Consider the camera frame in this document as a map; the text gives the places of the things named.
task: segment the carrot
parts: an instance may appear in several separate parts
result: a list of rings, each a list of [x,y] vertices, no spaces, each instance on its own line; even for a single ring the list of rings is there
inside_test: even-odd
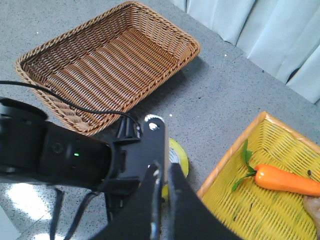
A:
[[[314,197],[320,196],[320,182],[280,170],[267,164],[259,164],[255,168],[252,168],[249,165],[252,152],[247,150],[247,147],[248,140],[244,142],[242,148],[242,158],[248,168],[248,173],[233,185],[232,192],[236,190],[244,178],[254,177],[254,182],[259,187],[265,189],[287,191]]]

